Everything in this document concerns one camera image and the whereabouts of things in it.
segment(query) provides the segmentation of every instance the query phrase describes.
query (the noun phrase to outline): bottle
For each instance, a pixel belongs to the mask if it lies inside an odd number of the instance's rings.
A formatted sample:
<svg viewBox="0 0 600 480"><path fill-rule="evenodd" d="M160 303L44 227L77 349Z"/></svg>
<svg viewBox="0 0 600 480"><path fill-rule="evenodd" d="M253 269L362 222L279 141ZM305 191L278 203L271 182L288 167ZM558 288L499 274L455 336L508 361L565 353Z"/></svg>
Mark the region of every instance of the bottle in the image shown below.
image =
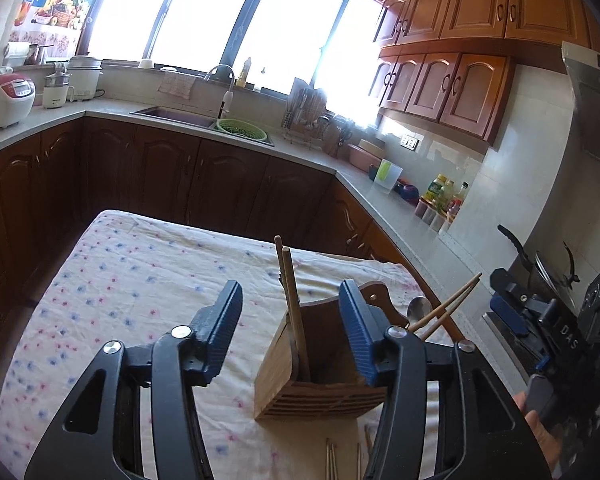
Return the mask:
<svg viewBox="0 0 600 480"><path fill-rule="evenodd" d="M451 202L451 199L454 195L454 181L451 179L447 179L447 181L442 186L440 190L440 195L436 199L436 209L439 212L443 212L448 209L448 204Z"/></svg>
<svg viewBox="0 0 600 480"><path fill-rule="evenodd" d="M426 200L427 202L433 204L436 199L438 198L438 196L440 195L440 190L442 190L442 186L444 186L444 183L446 182L446 176L444 176L442 173L440 173L435 179L434 181L429 184L429 188L427 189L427 192L424 194L424 200Z"/></svg>
<svg viewBox="0 0 600 480"><path fill-rule="evenodd" d="M251 69L251 56L249 56L247 58L247 61L244 62L244 65L242 66L242 71L240 72L240 75L238 76L238 80L235 82L236 86L239 86L240 88L244 88L244 86L247 84L247 76L249 75L250 69Z"/></svg>
<svg viewBox="0 0 600 480"><path fill-rule="evenodd" d="M469 185L466 182L463 182L460 191L458 191L458 193L456 193L451 199L451 202L449 202L449 214L453 216L456 216L458 214L460 206L462 205L462 202L464 202L464 199L466 197L468 188Z"/></svg>

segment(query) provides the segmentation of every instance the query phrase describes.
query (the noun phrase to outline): rice cooker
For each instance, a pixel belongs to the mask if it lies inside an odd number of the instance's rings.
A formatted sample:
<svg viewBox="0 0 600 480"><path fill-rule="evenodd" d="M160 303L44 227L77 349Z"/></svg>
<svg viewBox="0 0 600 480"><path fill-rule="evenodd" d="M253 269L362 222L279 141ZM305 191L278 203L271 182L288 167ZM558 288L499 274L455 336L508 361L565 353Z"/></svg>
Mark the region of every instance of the rice cooker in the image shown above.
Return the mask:
<svg viewBox="0 0 600 480"><path fill-rule="evenodd" d="M98 78L102 60L90 56L73 56L69 61L67 72L71 75L71 86L74 87L74 95L70 101L87 101L96 95Z"/></svg>
<svg viewBox="0 0 600 480"><path fill-rule="evenodd" d="M36 98L36 86L22 74L0 75L0 128L23 120L29 115Z"/></svg>

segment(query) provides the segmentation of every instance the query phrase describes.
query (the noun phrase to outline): blue gripper pad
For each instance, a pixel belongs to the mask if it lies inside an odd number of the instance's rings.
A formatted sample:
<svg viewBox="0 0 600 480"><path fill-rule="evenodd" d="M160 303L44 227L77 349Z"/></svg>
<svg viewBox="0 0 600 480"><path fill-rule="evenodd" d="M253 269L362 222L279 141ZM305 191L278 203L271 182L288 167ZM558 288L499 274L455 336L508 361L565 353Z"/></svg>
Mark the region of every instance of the blue gripper pad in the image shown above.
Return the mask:
<svg viewBox="0 0 600 480"><path fill-rule="evenodd" d="M241 312L242 287L231 280L226 282L216 304L201 308L189 325L196 339L195 353L200 362L197 368L207 384L222 369Z"/></svg>
<svg viewBox="0 0 600 480"><path fill-rule="evenodd" d="M358 373L370 386L384 385L387 374L395 371L395 364L387 360L385 351L384 332L391 326L389 320L381 309L366 303L354 280L340 284L338 298Z"/></svg>

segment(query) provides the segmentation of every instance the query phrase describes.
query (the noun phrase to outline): kitchen counter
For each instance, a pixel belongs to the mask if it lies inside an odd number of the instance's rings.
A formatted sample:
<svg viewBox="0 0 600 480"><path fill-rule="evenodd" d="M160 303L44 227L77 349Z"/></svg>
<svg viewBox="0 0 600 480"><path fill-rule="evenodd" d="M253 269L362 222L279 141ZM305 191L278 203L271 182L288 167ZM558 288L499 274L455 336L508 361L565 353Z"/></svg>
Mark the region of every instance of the kitchen counter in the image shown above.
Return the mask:
<svg viewBox="0 0 600 480"><path fill-rule="evenodd" d="M413 214L413 206L395 193L383 192L369 180L365 172L348 162L334 159L316 149L310 150L302 144L292 143L282 136L278 128L264 127L275 143L272 147L196 126L130 115L130 112L144 108L147 108L146 104L112 99L70 103L53 110L35 107L23 121L0 129L0 150L42 130L83 116L144 124L248 148L334 174L387 233L441 301L446 300L474 275L442 243L438 234ZM509 391L515 393L525 388L525 381L496 336L482 320L490 299L488 288L479 283L453 318L464 335L478 345Z"/></svg>

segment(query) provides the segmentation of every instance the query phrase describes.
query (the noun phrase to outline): faucet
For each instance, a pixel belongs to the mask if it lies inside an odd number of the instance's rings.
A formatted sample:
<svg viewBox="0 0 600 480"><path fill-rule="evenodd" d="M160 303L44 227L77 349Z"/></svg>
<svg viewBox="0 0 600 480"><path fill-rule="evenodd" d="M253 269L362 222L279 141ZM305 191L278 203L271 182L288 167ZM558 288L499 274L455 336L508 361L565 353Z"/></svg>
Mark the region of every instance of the faucet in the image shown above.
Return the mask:
<svg viewBox="0 0 600 480"><path fill-rule="evenodd" d="M233 92L234 84L235 84L234 69L231 68L229 65L225 65L225 64L216 65L211 70L209 70L209 72L207 72L206 75L204 76L204 78L202 79L203 81L209 81L209 78L211 78L211 73L216 68L220 68L220 67L228 68L229 72L231 72L232 78L231 78L231 82L229 83L229 89L227 92L224 93L224 97L222 98L222 103L220 105L220 110L218 112L218 119L222 119L222 116L225 116L229 113L229 107L231 106L231 102L234 100L234 92Z"/></svg>

